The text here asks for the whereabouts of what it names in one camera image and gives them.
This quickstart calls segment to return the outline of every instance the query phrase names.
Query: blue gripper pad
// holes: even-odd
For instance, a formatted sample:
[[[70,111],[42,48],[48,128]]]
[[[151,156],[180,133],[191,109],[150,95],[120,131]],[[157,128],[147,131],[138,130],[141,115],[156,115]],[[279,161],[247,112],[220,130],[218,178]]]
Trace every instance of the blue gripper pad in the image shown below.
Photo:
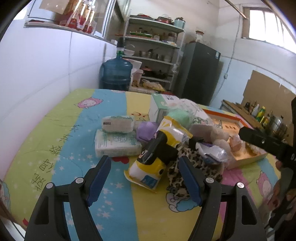
[[[192,200],[196,202],[197,205],[201,206],[203,200],[200,195],[200,186],[198,185],[197,180],[195,179],[188,165],[192,164],[186,156],[179,158],[179,170],[184,179],[188,192]]]
[[[95,168],[91,168],[93,169],[92,174],[94,175],[94,177],[91,177],[93,181],[89,185],[89,194],[86,199],[86,204],[88,207],[90,207],[94,202],[96,202],[100,196],[107,176],[111,170],[111,160],[112,159],[110,157],[103,156],[97,164],[97,166]]]

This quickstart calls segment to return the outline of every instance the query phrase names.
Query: purple toy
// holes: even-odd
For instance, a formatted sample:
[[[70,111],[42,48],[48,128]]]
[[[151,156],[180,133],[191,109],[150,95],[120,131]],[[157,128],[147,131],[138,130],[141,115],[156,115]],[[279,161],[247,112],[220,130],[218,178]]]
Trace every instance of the purple toy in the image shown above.
[[[137,129],[137,140],[144,142],[150,141],[153,138],[158,126],[159,125],[156,122],[142,121]]]

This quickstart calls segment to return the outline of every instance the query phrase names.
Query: person's hand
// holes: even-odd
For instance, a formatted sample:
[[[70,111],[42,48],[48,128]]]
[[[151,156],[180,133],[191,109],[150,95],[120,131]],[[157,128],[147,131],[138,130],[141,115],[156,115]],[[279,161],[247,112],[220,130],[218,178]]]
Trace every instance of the person's hand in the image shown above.
[[[282,165],[283,164],[281,161],[276,162],[276,168],[278,170],[281,169]],[[280,187],[280,180],[278,180],[276,182],[276,184],[274,185],[273,195],[272,195],[271,199],[269,200],[269,202],[267,203],[270,211],[275,210],[281,204],[281,200],[279,198],[280,188],[281,188]],[[288,201],[291,201],[295,196],[296,196],[296,188],[291,189],[286,193],[286,198]],[[296,198],[294,198],[293,201],[288,206],[288,209],[290,209],[290,208],[292,208],[292,209],[289,212],[289,214],[286,216],[286,218],[285,218],[286,220],[291,220],[292,217],[294,216],[294,214],[296,213]]]

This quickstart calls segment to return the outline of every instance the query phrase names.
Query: gray refrigerator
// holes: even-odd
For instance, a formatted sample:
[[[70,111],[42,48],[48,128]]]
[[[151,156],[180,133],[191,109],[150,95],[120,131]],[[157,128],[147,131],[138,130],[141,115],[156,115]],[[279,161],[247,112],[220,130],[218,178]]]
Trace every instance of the gray refrigerator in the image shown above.
[[[220,53],[199,42],[185,46],[173,93],[209,105],[218,82]]]

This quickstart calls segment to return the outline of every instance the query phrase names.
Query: bed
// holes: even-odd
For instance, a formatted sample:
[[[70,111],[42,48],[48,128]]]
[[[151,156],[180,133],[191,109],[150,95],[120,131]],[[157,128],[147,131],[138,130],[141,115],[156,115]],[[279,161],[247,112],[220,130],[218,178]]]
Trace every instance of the bed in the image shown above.
[[[26,227],[35,203],[48,182],[63,185],[83,177],[95,167],[94,138],[101,118],[133,115],[149,120],[150,95],[102,89],[77,89],[54,107],[29,134],[16,154],[1,188],[1,199],[13,217]],[[104,240],[187,240],[200,212],[191,199],[174,199],[166,190],[166,175],[157,193],[130,183],[123,171],[136,157],[115,158],[107,181],[90,212]],[[242,168],[225,170],[223,184],[243,182],[258,207],[280,173],[271,155]],[[213,240],[221,232],[225,203],[221,204]],[[70,206],[65,203],[67,224],[78,240]]]

